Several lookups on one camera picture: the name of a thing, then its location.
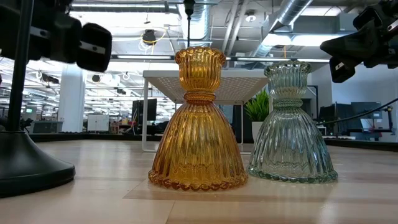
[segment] glass vase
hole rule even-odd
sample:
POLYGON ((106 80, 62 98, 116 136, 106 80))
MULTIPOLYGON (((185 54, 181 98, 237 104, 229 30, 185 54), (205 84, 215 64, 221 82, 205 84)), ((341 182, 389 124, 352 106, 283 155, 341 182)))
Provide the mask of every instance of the glass vase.
POLYGON ((225 55, 195 47, 179 51, 180 83, 187 91, 159 144, 149 180, 182 190, 218 190, 247 182, 232 129, 213 104, 225 55))
POLYGON ((321 183, 336 180, 326 144, 302 106, 310 65, 281 62, 264 71, 274 110, 263 122, 248 173, 263 179, 321 183))

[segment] black pole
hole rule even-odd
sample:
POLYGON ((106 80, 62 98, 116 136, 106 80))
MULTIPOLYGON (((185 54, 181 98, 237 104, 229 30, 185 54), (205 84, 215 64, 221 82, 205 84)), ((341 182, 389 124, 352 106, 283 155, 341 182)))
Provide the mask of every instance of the black pole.
MULTIPOLYGON (((338 119, 338 110, 337 110, 337 101, 336 101, 336 103, 335 103, 335 114, 336 114, 336 117, 337 117, 337 119, 338 119)), ((336 132, 336 138, 338 139, 338 134, 340 133, 340 127, 338 126, 339 124, 337 123, 337 132, 336 132)))
POLYGON ((195 5, 195 0, 184 0, 184 7, 185 7, 185 13, 187 14, 187 19, 188 19, 188 43, 187 47, 190 46, 190 41, 191 41, 191 16, 194 11, 194 5, 195 5))
POLYGON ((387 113, 388 113, 388 127, 390 130, 392 130, 394 123, 392 122, 392 116, 391 116, 391 111, 392 107, 388 106, 387 107, 387 113))
POLYGON ((24 91, 27 56, 29 52, 30 25, 32 23, 34 0, 21 1, 21 16, 17 36, 17 49, 12 75, 10 105, 8 109, 7 131, 19 131, 22 92, 24 91))

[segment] vase base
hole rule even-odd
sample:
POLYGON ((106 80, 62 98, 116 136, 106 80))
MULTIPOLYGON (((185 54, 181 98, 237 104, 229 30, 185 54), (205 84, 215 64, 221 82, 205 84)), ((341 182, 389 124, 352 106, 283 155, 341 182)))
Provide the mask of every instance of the vase base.
POLYGON ((327 175, 319 175, 317 177, 287 177, 286 175, 270 174, 263 171, 258 171, 254 169, 248 169, 248 173, 255 177, 260 177, 267 180, 281 180, 283 182, 290 181, 292 183, 308 183, 308 184, 320 184, 333 182, 337 180, 338 174, 336 171, 332 171, 327 175))
POLYGON ((165 188, 173 188, 175 190, 182 189, 182 190, 193 190, 193 191, 208 191, 208 190, 228 190, 240 187, 244 185, 248 181, 248 175, 243 173, 238 177, 235 177, 231 181, 222 181, 219 184, 209 183, 209 184, 201 184, 201 183, 190 183, 187 181, 186 183, 181 182, 172 182, 170 179, 163 179, 162 175, 156 174, 153 171, 148 173, 149 180, 158 186, 165 187, 165 188))

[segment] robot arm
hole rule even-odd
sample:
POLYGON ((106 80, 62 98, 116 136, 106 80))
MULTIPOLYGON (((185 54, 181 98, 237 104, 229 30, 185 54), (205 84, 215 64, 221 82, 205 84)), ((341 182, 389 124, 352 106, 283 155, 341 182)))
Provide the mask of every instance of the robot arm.
POLYGON ((355 74, 355 66, 386 64, 398 67, 398 0, 381 0, 354 19, 354 34, 325 41, 320 48, 330 54, 333 82, 342 83, 355 74))
MULTIPOLYGON (((15 59, 21 1, 0 2, 1 56, 15 59)), ((42 57, 104 72, 111 57, 112 35, 97 24, 85 24, 68 15, 72 0, 36 0, 30 27, 28 60, 42 57)))

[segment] green plant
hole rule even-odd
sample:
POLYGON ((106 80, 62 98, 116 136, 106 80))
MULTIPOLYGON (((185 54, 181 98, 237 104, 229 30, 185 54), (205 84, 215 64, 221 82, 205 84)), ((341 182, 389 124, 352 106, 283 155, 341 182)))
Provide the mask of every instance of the green plant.
POLYGON ((251 121, 264 121, 269 114, 268 94, 265 90, 260 91, 255 99, 246 103, 246 113, 251 121))

